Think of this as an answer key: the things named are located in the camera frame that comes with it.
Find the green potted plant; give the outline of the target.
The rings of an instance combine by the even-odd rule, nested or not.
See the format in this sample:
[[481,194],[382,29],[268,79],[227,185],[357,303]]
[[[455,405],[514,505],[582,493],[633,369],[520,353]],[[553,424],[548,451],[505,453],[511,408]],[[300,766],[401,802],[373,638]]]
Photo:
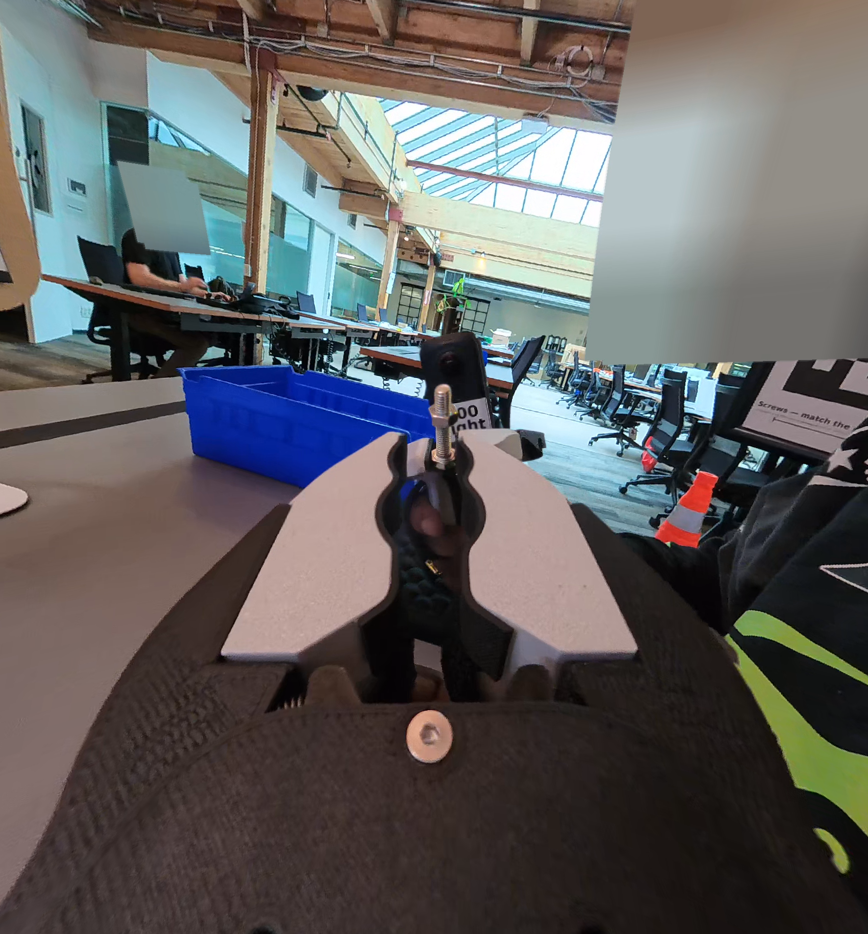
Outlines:
[[475,298],[466,294],[465,277],[461,275],[455,281],[442,283],[443,288],[436,290],[432,299],[432,308],[436,313],[446,314],[449,308],[454,308],[457,315],[462,316],[466,310],[476,303]]

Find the person's black printed shirt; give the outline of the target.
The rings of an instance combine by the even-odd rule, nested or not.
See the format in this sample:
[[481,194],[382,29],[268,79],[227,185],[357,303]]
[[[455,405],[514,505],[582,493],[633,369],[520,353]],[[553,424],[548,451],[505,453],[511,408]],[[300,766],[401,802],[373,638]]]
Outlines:
[[816,837],[868,913],[868,418],[801,480],[778,528],[800,531],[799,547],[728,639]]

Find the person's right forearm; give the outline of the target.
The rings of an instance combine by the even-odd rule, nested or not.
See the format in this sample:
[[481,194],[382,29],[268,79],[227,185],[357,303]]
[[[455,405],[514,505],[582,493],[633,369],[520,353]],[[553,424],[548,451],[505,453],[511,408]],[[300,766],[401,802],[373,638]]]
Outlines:
[[621,532],[618,537],[719,634],[729,631],[731,577],[738,532],[714,536],[696,547]]

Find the blue plastic bin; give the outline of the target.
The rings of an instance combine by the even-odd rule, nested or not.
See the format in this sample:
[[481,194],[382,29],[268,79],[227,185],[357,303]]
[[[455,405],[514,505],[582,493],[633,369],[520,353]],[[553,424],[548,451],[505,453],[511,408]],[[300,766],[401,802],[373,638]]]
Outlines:
[[388,432],[432,438],[428,403],[288,365],[180,371],[195,455],[304,487]]

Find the orange traffic cone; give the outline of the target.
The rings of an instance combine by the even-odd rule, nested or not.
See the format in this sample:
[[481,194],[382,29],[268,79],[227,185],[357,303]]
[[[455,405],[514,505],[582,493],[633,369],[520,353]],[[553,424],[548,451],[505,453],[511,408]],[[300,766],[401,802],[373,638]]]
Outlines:
[[690,488],[681,496],[670,514],[661,521],[655,539],[665,544],[696,548],[718,481],[719,477],[716,474],[698,471]]

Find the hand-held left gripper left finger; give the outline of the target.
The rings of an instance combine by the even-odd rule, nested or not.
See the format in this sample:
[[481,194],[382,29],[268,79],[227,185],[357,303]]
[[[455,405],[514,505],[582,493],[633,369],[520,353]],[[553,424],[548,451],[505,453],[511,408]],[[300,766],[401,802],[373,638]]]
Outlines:
[[226,660],[343,668],[378,701],[408,699],[398,549],[407,438],[390,431],[303,488],[221,649]]

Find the black office chair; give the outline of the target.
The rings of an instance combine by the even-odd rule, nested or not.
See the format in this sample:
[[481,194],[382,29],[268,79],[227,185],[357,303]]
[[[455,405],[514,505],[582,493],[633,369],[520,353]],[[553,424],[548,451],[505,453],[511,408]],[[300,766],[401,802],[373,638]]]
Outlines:
[[[97,285],[124,285],[124,264],[114,247],[101,245],[78,237],[78,248],[88,274],[89,283]],[[165,355],[172,346],[162,338],[135,329],[130,321],[133,313],[145,312],[147,307],[126,300],[89,297],[92,304],[88,340],[107,347],[113,345],[113,316],[119,316],[126,325],[130,355],[139,358],[129,364],[129,374],[146,380],[158,374]]]
[[769,478],[743,467],[745,444],[716,434],[731,414],[742,383],[740,377],[720,376],[709,422],[699,422],[687,437],[682,436],[684,415],[678,425],[660,418],[646,440],[646,451],[654,458],[652,470],[621,485],[619,493],[626,495],[634,485],[661,485],[675,505],[691,488],[696,473],[705,470],[718,478],[712,497],[728,506],[724,520],[743,520]]
[[[654,441],[654,453],[670,449],[679,439],[684,424],[684,405],[686,396],[687,374],[681,370],[667,369],[661,381],[661,395],[654,399],[650,392],[633,390],[627,386],[624,377],[613,379],[613,392],[603,409],[606,423],[615,428],[591,438],[589,446],[603,440],[612,440],[617,446],[617,456],[622,457],[628,448],[644,450],[647,440]],[[657,402],[654,417],[648,433],[641,441],[635,439],[633,432],[642,427],[645,421],[640,410],[644,402]]]

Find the person's right hand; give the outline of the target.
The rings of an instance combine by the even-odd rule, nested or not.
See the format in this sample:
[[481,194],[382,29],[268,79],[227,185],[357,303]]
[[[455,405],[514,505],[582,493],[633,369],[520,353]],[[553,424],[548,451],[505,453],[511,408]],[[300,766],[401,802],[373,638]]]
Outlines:
[[466,547],[467,536],[462,527],[447,524],[440,511],[425,497],[417,499],[411,506],[408,525],[412,535],[432,556],[453,558]]

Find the black framed instruction sign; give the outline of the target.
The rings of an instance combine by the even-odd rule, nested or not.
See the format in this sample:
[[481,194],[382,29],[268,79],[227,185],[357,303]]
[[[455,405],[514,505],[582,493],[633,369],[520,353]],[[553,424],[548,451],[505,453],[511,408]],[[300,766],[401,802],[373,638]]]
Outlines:
[[752,447],[820,461],[868,417],[868,359],[759,361],[731,408],[729,430]]

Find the wooden office table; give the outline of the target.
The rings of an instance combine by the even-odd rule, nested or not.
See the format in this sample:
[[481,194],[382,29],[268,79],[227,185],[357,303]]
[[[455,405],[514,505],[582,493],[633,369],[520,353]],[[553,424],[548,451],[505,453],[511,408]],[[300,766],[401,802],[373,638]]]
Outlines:
[[[387,377],[389,379],[395,379],[395,374],[398,374],[424,380],[419,347],[363,346],[360,348],[360,357],[371,360],[373,367],[381,365],[384,372],[392,371],[393,375]],[[517,387],[528,377],[526,371],[516,376],[511,366],[503,366],[495,361],[487,360],[484,368],[489,397],[498,403],[510,403]]]
[[179,317],[183,330],[188,317],[199,319],[194,329],[207,333],[236,333],[239,344],[228,356],[231,366],[259,364],[270,347],[270,341],[284,336],[292,341],[308,344],[303,360],[305,369],[315,366],[319,345],[323,342],[347,341],[346,328],[337,322],[320,321],[301,317],[290,320],[281,315],[244,312],[231,305],[214,302],[204,304],[194,298],[178,297],[171,293],[156,294],[137,291],[129,287],[114,286],[101,282],[90,282],[72,277],[44,274],[42,281],[63,286],[73,294],[90,300],[93,304],[112,303],[107,311],[110,322],[109,346],[111,349],[110,379],[113,382],[132,379],[134,366],[130,359],[128,312],[134,307],[143,308],[154,314],[171,314]]

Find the black foam pad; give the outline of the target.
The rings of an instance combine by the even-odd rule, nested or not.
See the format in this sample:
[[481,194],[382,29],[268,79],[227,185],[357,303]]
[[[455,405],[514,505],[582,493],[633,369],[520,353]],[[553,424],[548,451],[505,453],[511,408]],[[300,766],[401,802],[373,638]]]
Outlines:
[[459,624],[460,538],[430,538],[408,522],[396,532],[398,605],[413,637],[442,647]]

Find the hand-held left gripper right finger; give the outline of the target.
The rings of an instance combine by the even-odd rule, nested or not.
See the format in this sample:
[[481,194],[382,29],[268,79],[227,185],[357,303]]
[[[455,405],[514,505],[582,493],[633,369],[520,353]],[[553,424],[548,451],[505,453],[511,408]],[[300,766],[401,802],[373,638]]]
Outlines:
[[463,441],[463,534],[463,649],[492,681],[637,656],[566,497],[486,438]]

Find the thin long steel bolt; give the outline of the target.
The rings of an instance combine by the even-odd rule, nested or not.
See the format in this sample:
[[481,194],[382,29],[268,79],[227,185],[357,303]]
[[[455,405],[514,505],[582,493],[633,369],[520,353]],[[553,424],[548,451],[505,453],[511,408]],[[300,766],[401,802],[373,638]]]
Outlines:
[[[452,390],[449,384],[441,383],[435,387],[433,391],[432,405],[430,408],[432,406],[435,407],[436,411],[440,412],[450,410],[455,410],[457,412],[457,409],[452,401]],[[440,470],[445,470],[446,468],[450,467],[454,461],[452,426],[446,431],[436,431],[433,427],[435,431],[435,445],[432,450],[431,457],[432,461]]]

